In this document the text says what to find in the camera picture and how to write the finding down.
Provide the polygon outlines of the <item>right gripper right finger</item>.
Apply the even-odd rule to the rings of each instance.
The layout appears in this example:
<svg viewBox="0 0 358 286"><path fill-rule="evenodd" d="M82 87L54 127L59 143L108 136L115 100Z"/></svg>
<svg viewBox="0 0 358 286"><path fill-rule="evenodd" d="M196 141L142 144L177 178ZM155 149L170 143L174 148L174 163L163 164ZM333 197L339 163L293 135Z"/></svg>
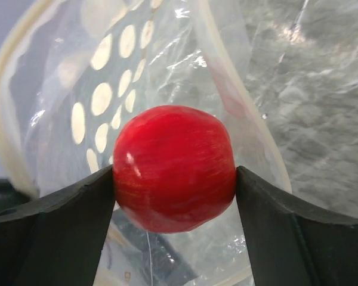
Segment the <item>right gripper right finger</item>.
<svg viewBox="0 0 358 286"><path fill-rule="evenodd" d="M358 218L308 203L244 167L236 201L256 285L358 285Z"/></svg>

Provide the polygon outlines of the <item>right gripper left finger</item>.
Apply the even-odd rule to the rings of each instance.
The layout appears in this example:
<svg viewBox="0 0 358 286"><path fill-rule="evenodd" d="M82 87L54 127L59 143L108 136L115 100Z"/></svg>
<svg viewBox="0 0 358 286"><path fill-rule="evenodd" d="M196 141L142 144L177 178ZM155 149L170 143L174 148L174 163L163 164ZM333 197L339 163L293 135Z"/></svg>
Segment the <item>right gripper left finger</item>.
<svg viewBox="0 0 358 286"><path fill-rule="evenodd" d="M0 179L0 285L93 285L114 204L111 167L37 200Z"/></svg>

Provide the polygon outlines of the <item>red apple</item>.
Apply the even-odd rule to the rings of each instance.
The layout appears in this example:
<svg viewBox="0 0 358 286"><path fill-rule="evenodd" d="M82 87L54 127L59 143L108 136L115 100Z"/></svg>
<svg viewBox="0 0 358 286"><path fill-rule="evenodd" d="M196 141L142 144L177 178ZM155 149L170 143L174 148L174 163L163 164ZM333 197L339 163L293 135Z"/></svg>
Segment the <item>red apple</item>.
<svg viewBox="0 0 358 286"><path fill-rule="evenodd" d="M236 167L229 133L204 111L151 108L120 131L113 150L116 200L139 228L191 231L232 203Z"/></svg>

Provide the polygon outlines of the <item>clear dotted zip bag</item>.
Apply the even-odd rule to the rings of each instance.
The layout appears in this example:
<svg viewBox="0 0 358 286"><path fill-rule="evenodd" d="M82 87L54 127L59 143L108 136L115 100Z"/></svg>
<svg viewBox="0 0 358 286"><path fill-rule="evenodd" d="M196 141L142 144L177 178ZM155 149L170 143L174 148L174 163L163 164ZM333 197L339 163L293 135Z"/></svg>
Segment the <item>clear dotted zip bag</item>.
<svg viewBox="0 0 358 286"><path fill-rule="evenodd" d="M277 1L37 1L0 53L0 159L44 203L109 176L121 129L148 108L197 108L227 128L234 162L291 189L265 123L289 32ZM36 261L10 285L254 285L237 204L190 232L154 234L108 212L101 251Z"/></svg>

